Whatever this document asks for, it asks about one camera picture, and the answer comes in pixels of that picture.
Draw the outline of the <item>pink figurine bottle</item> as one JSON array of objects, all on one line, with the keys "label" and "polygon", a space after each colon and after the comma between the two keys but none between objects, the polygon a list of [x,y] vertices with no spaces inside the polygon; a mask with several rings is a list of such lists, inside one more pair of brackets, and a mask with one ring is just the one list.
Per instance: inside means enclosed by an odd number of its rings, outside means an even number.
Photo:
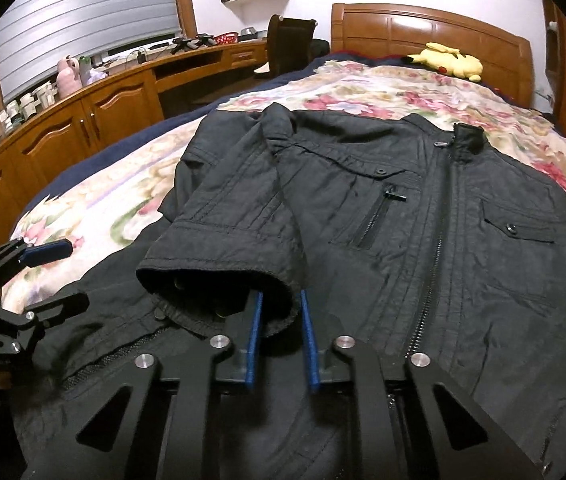
[{"label": "pink figurine bottle", "polygon": [[66,56],[57,63],[56,86],[61,100],[82,88],[80,64],[77,58]]}]

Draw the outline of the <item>floral bed blanket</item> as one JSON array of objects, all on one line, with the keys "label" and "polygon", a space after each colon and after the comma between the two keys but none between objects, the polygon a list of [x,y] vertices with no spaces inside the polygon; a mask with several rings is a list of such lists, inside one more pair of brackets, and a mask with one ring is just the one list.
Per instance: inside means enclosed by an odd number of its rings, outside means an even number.
[{"label": "floral bed blanket", "polygon": [[[480,126],[494,148],[542,172],[566,192],[566,137],[559,128],[479,84],[420,68],[329,61],[314,75],[244,93],[217,108],[257,112],[272,103],[290,110],[333,110],[381,119],[415,113],[443,129],[456,122]],[[33,245],[67,238],[74,252],[59,262],[19,272],[1,290],[2,307],[19,313],[51,297],[158,220],[177,163],[206,115],[158,136],[64,194],[41,200],[18,219],[13,237]]]}]

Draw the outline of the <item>wooden headboard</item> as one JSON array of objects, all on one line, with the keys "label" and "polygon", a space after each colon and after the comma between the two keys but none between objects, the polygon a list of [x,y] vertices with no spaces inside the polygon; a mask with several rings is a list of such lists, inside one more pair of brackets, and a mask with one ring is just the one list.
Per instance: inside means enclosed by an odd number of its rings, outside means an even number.
[{"label": "wooden headboard", "polygon": [[332,6],[331,47],[366,58],[417,53],[437,42],[479,58],[482,81],[516,105],[533,105],[534,69],[530,42],[474,18],[422,6],[342,3]]}]

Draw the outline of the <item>grey window blind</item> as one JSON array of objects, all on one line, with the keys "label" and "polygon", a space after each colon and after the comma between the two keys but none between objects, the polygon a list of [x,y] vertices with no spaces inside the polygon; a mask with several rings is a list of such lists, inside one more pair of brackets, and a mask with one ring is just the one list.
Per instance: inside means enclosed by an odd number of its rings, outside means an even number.
[{"label": "grey window blind", "polygon": [[3,98],[53,75],[67,56],[102,54],[179,30],[176,0],[16,0],[0,18]]}]

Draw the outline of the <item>black jacket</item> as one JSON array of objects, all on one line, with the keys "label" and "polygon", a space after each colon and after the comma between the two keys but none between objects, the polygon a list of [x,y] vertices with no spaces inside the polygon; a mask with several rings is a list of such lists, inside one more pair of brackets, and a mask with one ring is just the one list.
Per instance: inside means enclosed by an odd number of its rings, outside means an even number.
[{"label": "black jacket", "polygon": [[[27,478],[566,479],[566,192],[481,128],[213,112],[159,212],[34,352]],[[327,393],[303,289],[343,325]],[[250,292],[257,384],[222,392]]]}]

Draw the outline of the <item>wooden desk cabinet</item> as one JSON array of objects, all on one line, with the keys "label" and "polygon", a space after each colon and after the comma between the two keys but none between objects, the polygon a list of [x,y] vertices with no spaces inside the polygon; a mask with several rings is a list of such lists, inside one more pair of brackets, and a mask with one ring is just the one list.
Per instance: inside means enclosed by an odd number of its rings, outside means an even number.
[{"label": "wooden desk cabinet", "polygon": [[170,55],[91,84],[28,120],[0,141],[0,244],[30,200],[64,170],[195,110],[208,94],[251,78],[266,59],[263,40]]}]

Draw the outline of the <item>yellow plush toy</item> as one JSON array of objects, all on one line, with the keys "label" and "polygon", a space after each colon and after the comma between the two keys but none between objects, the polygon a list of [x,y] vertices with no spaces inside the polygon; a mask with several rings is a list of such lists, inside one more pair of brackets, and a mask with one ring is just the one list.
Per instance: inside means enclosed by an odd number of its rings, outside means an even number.
[{"label": "yellow plush toy", "polygon": [[405,55],[402,61],[419,64],[450,77],[472,82],[482,80],[483,64],[478,58],[437,42],[428,42],[420,53]]}]

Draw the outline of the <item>dark wooden chair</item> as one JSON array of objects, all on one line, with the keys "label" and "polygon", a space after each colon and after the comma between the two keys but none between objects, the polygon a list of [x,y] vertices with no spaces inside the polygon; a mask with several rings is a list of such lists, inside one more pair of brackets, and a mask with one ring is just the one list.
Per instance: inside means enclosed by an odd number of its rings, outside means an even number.
[{"label": "dark wooden chair", "polygon": [[268,61],[254,70],[255,76],[275,78],[303,70],[316,58],[328,55],[329,41],[315,39],[317,25],[316,20],[273,14],[267,30]]}]

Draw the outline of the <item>red basket on desk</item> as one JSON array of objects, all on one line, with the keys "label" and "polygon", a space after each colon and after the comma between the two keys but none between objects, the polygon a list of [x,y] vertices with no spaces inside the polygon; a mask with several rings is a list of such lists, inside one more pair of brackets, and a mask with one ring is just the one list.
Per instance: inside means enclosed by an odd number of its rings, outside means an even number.
[{"label": "red basket on desk", "polygon": [[237,32],[225,32],[214,36],[213,40],[216,41],[216,44],[236,44],[239,41],[239,34]]}]

